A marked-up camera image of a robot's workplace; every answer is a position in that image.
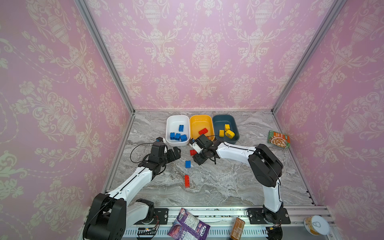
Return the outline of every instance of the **purple box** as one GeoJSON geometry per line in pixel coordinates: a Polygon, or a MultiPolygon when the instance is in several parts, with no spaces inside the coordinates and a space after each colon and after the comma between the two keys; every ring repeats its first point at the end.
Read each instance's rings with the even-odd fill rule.
{"type": "Polygon", "coordinates": [[[182,208],[168,235],[175,240],[205,240],[210,226],[182,208]]]}

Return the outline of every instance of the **black cable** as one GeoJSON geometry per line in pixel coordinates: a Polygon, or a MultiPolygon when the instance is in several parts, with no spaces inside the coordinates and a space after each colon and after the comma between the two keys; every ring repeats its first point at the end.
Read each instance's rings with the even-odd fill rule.
{"type": "Polygon", "coordinates": [[[216,165],[216,158],[215,158],[215,157],[214,157],[214,160],[212,160],[212,158],[209,158],[209,160],[211,160],[212,162],[214,162],[215,165],[216,165]]]}
{"type": "MultiPolygon", "coordinates": [[[[120,191],[122,191],[134,178],[132,178],[129,182],[127,182],[127,184],[126,185],[124,185],[121,189],[120,189],[120,191]]],[[[91,220],[89,221],[89,223],[88,223],[88,225],[86,225],[85,227],[84,227],[84,229],[83,229],[83,240],[85,240],[84,239],[84,233],[85,232],[87,232],[88,231],[88,228],[90,227],[90,225],[91,225],[91,221],[99,214],[99,212],[101,212],[102,210],[103,210],[103,208],[105,208],[111,201],[112,201],[112,199],[114,199],[117,195],[119,194],[119,192],[117,192],[116,194],[115,194],[115,196],[113,196],[113,197],[111,197],[111,199],[106,203],[106,204],[104,204],[104,206],[102,206],[101,208],[100,208],[100,210],[91,218],[91,220]]]]}
{"type": "Polygon", "coordinates": [[[166,168],[167,168],[167,165],[164,166],[163,171],[159,172],[158,175],[159,175],[159,174],[162,174],[162,173],[166,170],[166,168]]]}
{"type": "Polygon", "coordinates": [[[251,150],[251,149],[246,149],[246,148],[240,148],[240,147],[234,147],[234,146],[229,146],[227,144],[225,144],[225,142],[223,142],[224,145],[226,145],[227,147],[233,147],[233,148],[237,148],[237,149],[241,149],[241,150],[247,150],[247,151],[252,151],[252,152],[255,152],[256,150],[251,150]]]}
{"type": "Polygon", "coordinates": [[[280,182],[280,178],[279,178],[279,175],[277,175],[277,173],[275,172],[275,170],[273,169],[273,167],[269,164],[269,162],[267,161],[267,160],[265,160],[264,159],[264,162],[266,162],[270,167],[271,167],[271,169],[272,169],[272,171],[276,174],[276,177],[277,177],[277,180],[279,180],[279,189],[278,189],[278,193],[279,193],[279,201],[281,202],[281,203],[284,203],[283,201],[281,201],[280,199],[281,199],[281,197],[280,197],[280,186],[281,186],[281,182],[280,182]]]}
{"type": "Polygon", "coordinates": [[[91,218],[91,220],[88,222],[88,224],[84,227],[83,229],[83,240],[85,240],[84,238],[84,233],[86,233],[88,231],[88,228],[91,226],[91,221],[97,216],[99,215],[99,212],[101,212],[111,201],[112,199],[114,199],[114,197],[116,197],[117,195],[119,194],[119,192],[116,193],[115,196],[113,196],[106,204],[104,204],[104,206],[102,206],[100,208],[100,210],[91,218]]]}
{"type": "Polygon", "coordinates": [[[217,135],[210,135],[210,136],[206,136],[206,137],[213,137],[213,136],[220,137],[220,136],[217,136],[217,135]]]}
{"type": "MultiPolygon", "coordinates": [[[[156,233],[157,231],[159,230],[159,227],[160,227],[160,221],[159,221],[159,217],[157,215],[155,215],[155,217],[157,218],[157,222],[156,222],[156,225],[154,228],[156,228],[156,231],[155,233],[153,234],[153,236],[149,239],[149,240],[152,240],[152,238],[154,238],[156,236],[156,233]]],[[[138,235],[138,238],[137,239],[140,239],[140,238],[146,238],[146,237],[140,237],[141,235],[145,235],[144,233],[141,233],[141,234],[137,234],[138,235]]]]}
{"type": "Polygon", "coordinates": [[[131,160],[131,162],[133,162],[133,163],[140,163],[140,162],[134,162],[134,161],[132,161],[132,153],[133,153],[133,151],[138,147],[138,146],[140,146],[140,145],[144,145],[144,144],[153,144],[153,142],[147,142],[147,143],[142,143],[142,144],[139,144],[139,145],[137,145],[134,149],[132,149],[132,151],[131,151],[131,154],[129,155],[129,159],[131,160]]]}
{"type": "Polygon", "coordinates": [[[145,161],[145,159],[146,159],[149,155],[150,155],[150,153],[147,154],[147,155],[145,155],[145,156],[143,157],[143,160],[142,160],[142,161],[145,161]]]}

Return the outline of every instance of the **metal bar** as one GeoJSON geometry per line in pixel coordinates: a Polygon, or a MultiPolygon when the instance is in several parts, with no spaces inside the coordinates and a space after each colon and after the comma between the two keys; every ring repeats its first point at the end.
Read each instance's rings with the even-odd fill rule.
{"type": "Polygon", "coordinates": [[[135,120],[135,115],[133,115],[129,118],[129,122],[127,124],[127,129],[125,130],[123,138],[121,139],[119,149],[116,153],[115,159],[113,160],[111,169],[110,169],[109,174],[108,174],[108,178],[105,181],[103,190],[101,192],[106,192],[107,189],[111,188],[112,182],[115,178],[116,171],[118,169],[118,166],[119,166],[119,163],[121,160],[121,156],[122,156],[122,153],[124,152],[125,144],[127,142],[127,138],[129,136],[129,132],[131,131],[134,120],[135,120]]]}
{"type": "MultiPolygon", "coordinates": [[[[165,226],[161,225],[158,228],[155,237],[170,239],[170,236],[167,235],[170,228],[171,228],[171,226],[165,227],[165,226]]],[[[129,227],[125,230],[124,235],[123,235],[123,239],[136,238],[136,237],[138,237],[137,233],[139,233],[139,232],[144,232],[144,231],[140,231],[138,229],[138,227],[129,227]]],[[[216,227],[215,226],[215,227],[211,227],[209,229],[209,233],[208,233],[207,238],[209,238],[209,239],[212,239],[212,238],[226,238],[226,239],[228,239],[231,232],[232,232],[232,226],[228,226],[228,227],[216,227]]],[[[253,225],[253,226],[244,227],[242,239],[243,238],[255,238],[255,237],[267,237],[267,236],[268,236],[268,233],[267,233],[265,227],[253,225]]]]}
{"type": "MultiPolygon", "coordinates": [[[[245,221],[245,226],[255,226],[250,224],[247,217],[247,209],[250,207],[261,206],[201,206],[201,207],[183,207],[187,209],[192,215],[198,217],[201,221],[215,227],[227,227],[232,226],[233,218],[239,217],[245,221]]],[[[173,221],[177,218],[181,206],[165,206],[162,208],[168,208],[168,224],[164,226],[171,226],[173,221]]],[[[285,224],[284,226],[303,226],[304,219],[313,215],[320,215],[330,226],[335,226],[329,211],[325,206],[303,206],[303,205],[288,205],[285,206],[291,219],[291,224],[285,224]]],[[[256,225],[261,227],[271,226],[270,224],[256,225]]]]}
{"type": "Polygon", "coordinates": [[[327,237],[329,240],[343,240],[343,238],[341,237],[341,234],[340,234],[340,232],[336,226],[330,227],[330,232],[327,235],[327,237]]]}
{"type": "MultiPolygon", "coordinates": [[[[277,120],[276,116],[274,114],[272,114],[272,117],[273,117],[273,120],[276,123],[277,129],[279,130],[279,132],[283,132],[283,130],[281,128],[281,125],[280,125],[279,121],[277,120]]],[[[299,172],[300,178],[301,178],[302,182],[304,183],[305,188],[307,188],[307,191],[308,191],[308,193],[309,193],[313,203],[315,205],[319,205],[319,202],[314,197],[313,191],[311,190],[310,185],[309,185],[307,179],[304,178],[303,170],[301,169],[301,166],[298,164],[297,159],[296,159],[295,155],[292,152],[292,148],[288,148],[288,152],[289,152],[291,158],[293,159],[293,164],[295,165],[297,171],[299,172]]]]}
{"type": "Polygon", "coordinates": [[[346,1],[347,0],[335,0],[332,6],[329,8],[327,15],[324,17],[323,22],[321,23],[315,35],[313,36],[311,43],[308,45],[298,65],[293,70],[293,73],[289,78],[287,84],[285,85],[284,89],[281,91],[279,98],[277,99],[276,103],[273,105],[273,108],[272,108],[273,113],[276,113],[280,109],[284,100],[286,99],[289,92],[293,88],[293,85],[298,79],[300,73],[304,70],[305,65],[311,59],[313,53],[316,51],[316,48],[319,46],[320,42],[324,38],[328,29],[331,27],[332,23],[336,19],[337,15],[341,11],[346,1]]]}
{"type": "Polygon", "coordinates": [[[129,99],[128,93],[125,90],[125,87],[120,79],[119,73],[117,72],[115,65],[112,62],[112,58],[108,53],[107,47],[105,46],[103,42],[103,38],[101,37],[101,34],[96,26],[95,21],[93,20],[93,17],[89,11],[89,8],[85,2],[85,0],[74,0],[77,8],[79,9],[80,14],[82,15],[85,24],[88,27],[88,30],[95,42],[95,45],[97,46],[101,57],[103,58],[105,65],[107,66],[113,81],[116,84],[116,87],[118,88],[120,95],[123,98],[123,101],[125,105],[127,106],[129,112],[131,115],[134,114],[135,110],[133,108],[132,102],[129,99]]]}
{"type": "MultiPolygon", "coordinates": [[[[204,109],[204,111],[223,111],[223,112],[257,112],[270,110],[269,108],[264,109],[204,109]]],[[[135,109],[136,112],[202,112],[202,109],[135,109]]]]}

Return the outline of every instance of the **pink wallpaper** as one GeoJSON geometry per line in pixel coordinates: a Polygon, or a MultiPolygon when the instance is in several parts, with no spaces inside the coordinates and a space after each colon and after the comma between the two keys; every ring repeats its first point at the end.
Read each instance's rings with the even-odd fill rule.
{"type": "Polygon", "coordinates": [[[73,1],[0,7],[0,239],[77,239],[130,116],[73,1]]]}
{"type": "Polygon", "coordinates": [[[333,0],[87,0],[135,109],[268,109],[333,0]]]}
{"type": "Polygon", "coordinates": [[[348,0],[277,117],[344,240],[384,230],[384,1],[348,0]]]}

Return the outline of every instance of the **plastic bin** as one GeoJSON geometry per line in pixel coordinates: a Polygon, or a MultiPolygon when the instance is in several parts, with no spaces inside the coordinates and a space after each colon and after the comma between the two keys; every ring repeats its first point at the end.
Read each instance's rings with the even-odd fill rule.
{"type": "Polygon", "coordinates": [[[223,139],[225,142],[232,144],[235,144],[239,140],[240,134],[237,130],[235,119],[231,115],[216,115],[212,118],[212,122],[214,125],[215,135],[217,136],[219,136],[219,130],[224,130],[225,124],[229,124],[231,131],[235,133],[235,136],[232,139],[226,135],[224,135],[224,137],[216,137],[217,139],[223,139]]]}
{"type": "MultiPolygon", "coordinates": [[[[197,139],[199,135],[199,131],[206,128],[208,132],[205,134],[206,136],[215,135],[214,134],[214,125],[212,123],[212,118],[208,115],[195,115],[189,119],[190,122],[190,131],[191,138],[197,139]]],[[[210,140],[214,140],[215,136],[209,137],[210,140]]]]}
{"type": "Polygon", "coordinates": [[[167,128],[166,128],[166,141],[168,142],[168,144],[171,145],[172,147],[184,146],[189,143],[189,138],[190,138],[189,117],[187,117],[186,115],[170,116],[167,119],[167,128]],[[179,132],[180,125],[184,125],[183,132],[179,132]],[[187,135],[187,140],[186,141],[171,140],[169,136],[171,132],[174,132],[175,134],[180,133],[181,135],[185,134],[187,135]]]}

